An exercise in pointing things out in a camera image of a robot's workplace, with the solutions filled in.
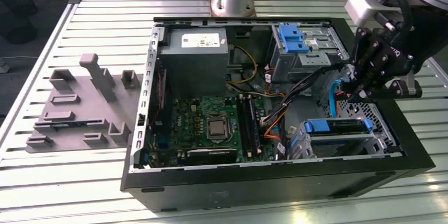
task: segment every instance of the label sticker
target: label sticker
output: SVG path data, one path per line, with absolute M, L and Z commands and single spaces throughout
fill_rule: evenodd
M 184 34 L 181 43 L 184 48 L 220 47 L 218 34 Z
M 288 129 L 288 134 L 294 134 L 296 133 L 296 130 L 297 128 L 293 127 L 293 126 L 289 126 L 289 129 Z
M 305 39 L 305 44 L 317 46 L 317 41 L 314 39 Z
M 281 152 L 281 154 L 285 155 L 285 147 L 282 146 L 281 143 L 277 144 L 277 149 Z
M 270 83 L 270 75 L 268 73 L 264 74 L 264 78 L 266 80 L 266 83 Z

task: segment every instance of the green motherboard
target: green motherboard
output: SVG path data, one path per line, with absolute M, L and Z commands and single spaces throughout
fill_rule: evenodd
M 262 98 L 253 97 L 257 121 L 265 116 Z M 244 153 L 241 143 L 240 122 L 237 114 L 237 98 L 216 97 L 198 99 L 176 99 L 172 107 L 172 132 L 166 140 L 168 150 L 158 154 L 164 160 L 162 166 L 181 166 L 178 163 L 178 150 L 194 148 L 230 148 L 237 150 L 236 163 L 258 162 L 273 160 L 273 143 L 268 139 L 261 140 L 261 152 L 248 156 Z M 212 120 L 217 119 L 216 125 L 225 125 L 225 139 L 213 140 L 210 128 Z

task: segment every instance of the white cable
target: white cable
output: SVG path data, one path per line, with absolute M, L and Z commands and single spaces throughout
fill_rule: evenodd
M 256 94 L 256 95 L 260 95 L 262 97 L 274 97 L 273 95 L 266 95 L 266 94 L 261 94 L 261 93 L 257 93 L 257 92 L 241 92 L 238 89 L 236 89 L 232 85 L 228 85 L 232 89 L 234 89 L 238 93 L 245 93 L 245 94 Z
M 38 57 L 33 57 L 33 56 L 10 56 L 10 57 L 0 57 L 0 60 L 2 60 L 2 59 L 14 59 L 14 58 L 33 58 L 33 59 L 37 59 Z

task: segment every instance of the motherboard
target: motherboard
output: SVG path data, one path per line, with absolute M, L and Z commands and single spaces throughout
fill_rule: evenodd
M 261 97 L 174 99 L 170 136 L 157 136 L 158 167 L 205 165 L 213 158 L 220 163 L 273 160 L 273 143 L 258 135 L 264 115 Z

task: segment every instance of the ventilation grille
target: ventilation grille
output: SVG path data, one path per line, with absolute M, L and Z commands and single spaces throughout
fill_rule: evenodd
M 321 115 L 330 117 L 328 99 L 321 101 Z M 386 146 L 396 146 L 394 141 L 389 137 L 388 129 L 385 129 L 380 115 L 376 112 L 376 106 L 370 103 L 348 103 L 346 101 L 338 101 L 338 117 L 340 118 L 368 118 L 373 123 L 374 134 L 382 135 L 381 139 Z

